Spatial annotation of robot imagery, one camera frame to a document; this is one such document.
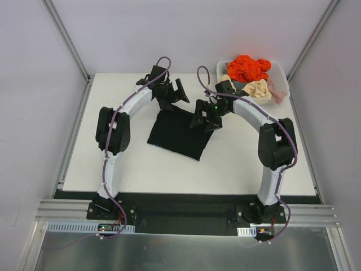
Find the black cloth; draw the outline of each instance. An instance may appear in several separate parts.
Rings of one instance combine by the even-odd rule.
[[[191,129],[193,113],[174,105],[172,107],[174,111],[162,110],[158,113],[147,143],[199,161],[213,131],[204,132],[205,120]]]

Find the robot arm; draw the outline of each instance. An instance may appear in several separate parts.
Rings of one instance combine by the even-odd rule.
[[[294,152],[285,134],[271,119],[271,115],[257,106],[251,105],[253,98],[247,97],[244,91],[235,91],[229,81],[215,86],[220,98],[217,102],[197,100],[196,110],[191,128],[203,122],[202,112],[206,112],[205,130],[211,131],[222,127],[221,116],[233,112],[245,119],[258,133],[258,157],[263,164],[261,187],[257,193],[256,203],[248,210],[243,211],[243,218],[252,223],[260,224],[266,216],[276,212],[280,203],[276,193],[279,192],[283,179],[282,170],[289,165]],[[290,119],[279,120],[292,141],[296,145],[293,123]]]
[[[116,139],[119,139],[117,144],[120,145],[120,147],[116,150],[111,149],[108,151],[108,157],[105,156],[105,152],[102,151],[102,165],[104,164],[104,161],[107,159],[108,163],[105,166],[105,184],[107,185],[108,191],[110,195],[114,198],[118,192],[119,192],[119,176],[121,172],[121,157],[125,149],[128,147],[128,144],[130,142],[130,127],[129,122],[134,117],[134,115],[147,103],[149,103],[152,100],[152,90],[149,88],[143,89],[141,92],[138,93],[138,89],[140,86],[136,86],[134,88],[134,92],[128,96],[126,99],[125,105],[120,109],[117,121],[113,125],[114,129],[114,135],[112,133],[111,140],[115,141]],[[111,118],[114,111],[109,110],[109,108],[102,108],[99,114],[99,120],[98,120],[98,127],[102,123],[107,123],[106,121],[103,121],[105,118],[101,118],[102,114],[104,114],[104,117]],[[108,198],[107,193],[104,190],[104,184],[101,182],[98,188],[98,194],[103,198]]]
[[[115,113],[114,108],[103,107],[99,112],[98,126],[96,128],[95,139],[102,150],[102,174],[104,175],[104,182],[100,183],[96,197],[93,202],[96,206],[108,212],[114,207],[110,201],[108,193],[111,197],[116,197],[119,192],[120,171],[121,171],[121,157],[122,153],[127,149],[130,142],[130,120],[133,116],[153,98],[156,98],[161,110],[173,110],[170,106],[179,100],[189,103],[180,79],[176,79],[178,90],[173,89],[173,84],[169,80],[169,74],[166,74],[154,81],[157,77],[165,73],[166,69],[154,65],[152,72],[144,79],[140,79],[135,88],[122,104],[114,106],[114,108],[121,109],[116,113],[115,121],[111,127],[112,117]],[[149,82],[154,81],[148,85],[147,88],[143,86]],[[111,130],[110,138],[108,139],[109,130]]]

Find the cable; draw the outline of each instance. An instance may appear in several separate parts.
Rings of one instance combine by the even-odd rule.
[[[117,116],[117,114],[119,113],[120,109],[123,108],[123,106],[131,100],[132,97],[136,96],[139,92],[141,92],[143,89],[145,89],[147,86],[149,86],[150,84],[154,83],[155,81],[157,81],[158,79],[160,79],[163,75],[165,75],[166,73],[168,73],[169,71],[169,68],[171,66],[171,60],[170,58],[168,58],[167,56],[162,56],[160,59],[158,59],[156,65],[159,64],[159,62],[162,60],[162,59],[167,59],[169,64],[168,64],[168,67],[160,74],[158,75],[156,78],[154,78],[153,80],[151,81],[148,81],[145,85],[141,86],[137,92],[133,92],[128,98],[126,98],[126,100],[114,111],[114,114],[112,116],[112,120],[110,122],[110,125],[109,127],[113,127],[113,124],[115,122],[115,118]],[[121,207],[121,205],[111,196],[111,194],[109,193],[109,190],[107,188],[107,184],[105,182],[105,169],[106,169],[106,166],[107,166],[107,163],[108,163],[108,148],[109,148],[109,143],[110,143],[110,139],[111,139],[111,135],[112,135],[112,129],[109,129],[109,132],[108,132],[108,137],[107,137],[107,141],[105,143],[105,149],[104,149],[104,153],[105,153],[105,160],[104,160],[104,164],[103,164],[103,173],[102,173],[102,183],[103,183],[103,187],[104,187],[104,190],[105,190],[105,193],[107,193],[108,197],[111,199],[112,202],[114,202],[114,204],[120,209],[120,211],[122,212],[123,214],[123,217],[124,217],[124,225],[123,227],[114,235],[112,236],[102,236],[104,239],[112,239],[114,237],[117,237],[126,227],[126,224],[127,224],[127,218],[126,218],[126,214],[125,214],[125,211],[123,209],[123,207]]]
[[[281,204],[285,205],[286,208],[287,208],[287,210],[288,210],[288,217],[287,217],[286,223],[284,224],[284,227],[281,229],[281,231],[279,231],[279,232],[277,233],[277,235],[275,235],[275,236],[272,238],[272,240],[273,240],[274,238],[276,238],[277,236],[279,236],[279,235],[287,228],[287,226],[288,226],[288,224],[289,224],[289,221],[290,221],[290,218],[291,218],[291,208],[290,208],[284,201],[281,200],[281,197],[279,196],[279,189],[280,189],[280,184],[281,184],[281,180],[282,180],[282,174],[285,172],[285,170],[294,167],[294,165],[297,163],[297,149],[296,149],[296,145],[294,144],[291,136],[290,136],[289,133],[286,131],[286,129],[282,126],[282,124],[281,124],[278,120],[276,120],[274,117],[271,117],[269,114],[267,114],[261,107],[257,106],[255,103],[253,103],[253,102],[251,102],[251,101],[249,101],[249,100],[247,100],[247,99],[244,99],[244,98],[242,98],[242,97],[238,97],[238,96],[236,96],[236,95],[225,94],[225,93],[218,93],[218,92],[212,91],[212,90],[210,90],[209,88],[207,88],[207,87],[203,84],[203,82],[202,82],[202,80],[201,80],[201,78],[200,78],[200,75],[199,75],[199,70],[202,69],[202,68],[206,70],[207,75],[208,75],[208,82],[210,82],[209,71],[208,71],[207,67],[206,67],[206,66],[203,66],[203,65],[201,65],[201,66],[199,66],[199,67],[197,68],[197,78],[198,78],[198,81],[199,81],[199,83],[201,84],[201,86],[202,86],[207,92],[212,93],[212,94],[215,94],[215,95],[219,95],[219,96],[230,97],[230,98],[235,98],[235,99],[238,99],[238,100],[242,100],[243,102],[246,102],[246,103],[249,104],[250,106],[253,106],[253,107],[254,107],[258,112],[260,112],[263,116],[265,116],[266,118],[270,119],[271,121],[273,121],[274,123],[276,123],[276,124],[278,125],[278,127],[279,127],[279,128],[282,130],[282,132],[286,135],[288,141],[290,142],[290,144],[291,144],[291,146],[292,146],[293,155],[294,155],[293,162],[292,162],[290,165],[288,165],[288,166],[286,166],[286,167],[284,167],[284,168],[282,168],[282,169],[280,170],[280,173],[279,173],[279,175],[278,175],[276,190],[275,190],[276,199],[277,199]]]

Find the plastic bin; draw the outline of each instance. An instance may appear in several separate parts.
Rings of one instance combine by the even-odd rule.
[[[217,74],[217,81],[223,75],[223,71],[227,70],[228,63],[231,62],[230,60],[227,61],[220,61],[217,63],[216,74]],[[281,67],[281,65],[276,61],[271,62],[271,69],[267,72],[269,75],[270,80],[273,81],[275,85],[275,89],[278,91],[283,91],[286,93],[286,98],[289,98],[289,85],[286,78],[286,75]],[[265,99],[265,98],[254,98],[254,101],[258,104],[276,104],[273,100]]]

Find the white tabletop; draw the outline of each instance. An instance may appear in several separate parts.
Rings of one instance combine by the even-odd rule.
[[[121,103],[144,74],[97,73],[90,91],[65,184],[65,191],[97,191],[101,180],[101,150],[95,141],[99,110]],[[182,80],[191,103],[178,107],[194,112],[196,99],[206,99],[194,74],[171,74]],[[294,121],[290,101],[265,107],[272,115]],[[261,184],[262,164],[258,159],[258,133],[232,113],[222,117],[200,161],[147,144],[159,112],[156,100],[144,106],[131,120],[131,139],[124,152],[120,191],[139,193],[256,194]],[[300,135],[296,130],[298,163],[286,172],[281,194],[315,195]]]

